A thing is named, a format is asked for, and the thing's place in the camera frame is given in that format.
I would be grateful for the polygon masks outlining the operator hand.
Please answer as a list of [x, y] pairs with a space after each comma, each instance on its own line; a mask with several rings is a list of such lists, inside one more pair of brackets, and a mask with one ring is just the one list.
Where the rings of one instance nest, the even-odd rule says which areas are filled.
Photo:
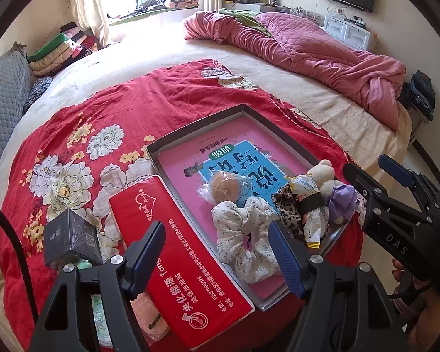
[[412, 273], [399, 266], [396, 259], [392, 260], [392, 264], [396, 271], [401, 271], [401, 280], [399, 280], [399, 285], [394, 289], [393, 294], [390, 295], [390, 299], [397, 313], [397, 318], [402, 324], [406, 324], [416, 320], [426, 307], [426, 301], [420, 293], [424, 285], [417, 288]]

